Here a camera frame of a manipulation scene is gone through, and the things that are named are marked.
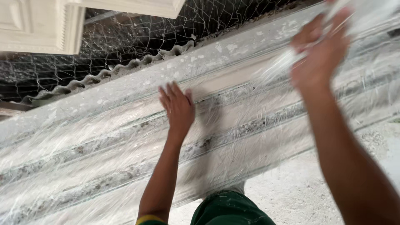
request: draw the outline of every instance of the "corrugated edge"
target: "corrugated edge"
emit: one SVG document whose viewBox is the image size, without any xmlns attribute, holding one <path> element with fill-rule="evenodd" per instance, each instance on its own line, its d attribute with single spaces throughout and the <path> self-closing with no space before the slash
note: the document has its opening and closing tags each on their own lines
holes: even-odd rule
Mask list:
<svg viewBox="0 0 400 225">
<path fill-rule="evenodd" d="M 131 70 L 138 66 L 147 65 L 153 61 L 162 60 L 165 56 L 178 56 L 181 55 L 183 52 L 187 51 L 190 47 L 194 47 L 194 41 L 192 40 L 188 41 L 188 43 L 186 43 L 183 46 L 175 45 L 170 51 L 160 50 L 158 54 L 155 56 L 146 55 L 145 57 L 143 57 L 142 60 L 132 59 L 126 66 L 118 64 L 112 70 L 106 70 L 106 69 L 101 70 L 99 74 L 96 76 L 88 74 L 85 76 L 85 78 L 83 78 L 83 80 L 72 80 L 66 86 L 57 85 L 52 91 L 41 90 L 36 96 L 27 95 L 23 98 L 21 102 L 25 104 L 30 104 L 34 99 L 44 100 L 44 99 L 49 99 L 55 95 L 68 94 L 72 90 L 75 90 L 76 88 L 84 88 L 86 85 L 99 83 L 101 80 L 107 77 L 117 75 L 120 69 L 122 68 Z"/>
</svg>

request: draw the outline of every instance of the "wire mesh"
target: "wire mesh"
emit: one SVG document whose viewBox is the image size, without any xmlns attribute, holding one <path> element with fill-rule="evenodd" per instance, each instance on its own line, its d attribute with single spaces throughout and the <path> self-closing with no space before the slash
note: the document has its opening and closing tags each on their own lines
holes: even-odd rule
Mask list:
<svg viewBox="0 0 400 225">
<path fill-rule="evenodd" d="M 188 0 L 176 19 L 88 8 L 78 55 L 7 52 L 0 56 L 0 100 L 20 102 L 41 90 L 51 91 L 174 45 L 216 37 L 290 2 L 294 0 Z M 98 20 L 107 13 L 111 16 Z"/>
</svg>

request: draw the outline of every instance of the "concrete floor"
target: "concrete floor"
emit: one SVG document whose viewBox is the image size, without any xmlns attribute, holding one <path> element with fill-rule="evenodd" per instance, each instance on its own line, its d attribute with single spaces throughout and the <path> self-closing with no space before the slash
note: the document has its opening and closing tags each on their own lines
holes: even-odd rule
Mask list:
<svg viewBox="0 0 400 225">
<path fill-rule="evenodd" d="M 358 133 L 370 154 L 400 190 L 400 123 L 384 122 Z M 246 196 L 276 224 L 343 224 L 315 151 L 247 180 Z M 188 225 L 201 199 L 172 209 L 169 223 Z"/>
</svg>

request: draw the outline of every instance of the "white plaster mold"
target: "white plaster mold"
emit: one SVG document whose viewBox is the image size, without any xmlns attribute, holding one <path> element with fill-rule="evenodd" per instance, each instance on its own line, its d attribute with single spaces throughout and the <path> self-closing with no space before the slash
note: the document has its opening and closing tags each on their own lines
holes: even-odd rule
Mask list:
<svg viewBox="0 0 400 225">
<path fill-rule="evenodd" d="M 184 0 L 0 0 L 0 51 L 77 54 L 85 7 L 176 18 Z"/>
</svg>

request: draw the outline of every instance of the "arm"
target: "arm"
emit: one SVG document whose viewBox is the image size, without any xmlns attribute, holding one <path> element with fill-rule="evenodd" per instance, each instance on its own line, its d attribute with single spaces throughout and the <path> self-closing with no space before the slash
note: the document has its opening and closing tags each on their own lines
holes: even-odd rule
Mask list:
<svg viewBox="0 0 400 225">
<path fill-rule="evenodd" d="M 139 205 L 138 219 L 154 215 L 168 222 L 174 196 L 180 148 L 194 121 L 194 105 L 190 91 L 184 95 L 174 82 L 167 92 L 160 87 L 160 102 L 170 123 L 167 141 Z"/>
<path fill-rule="evenodd" d="M 400 224 L 400 198 L 379 166 L 346 125 L 330 90 L 330 78 L 346 53 L 349 39 L 343 9 L 327 37 L 292 69 L 311 122 L 321 170 L 347 224 Z M 304 27 L 292 45 L 313 42 L 321 33 L 322 16 Z"/>
</svg>

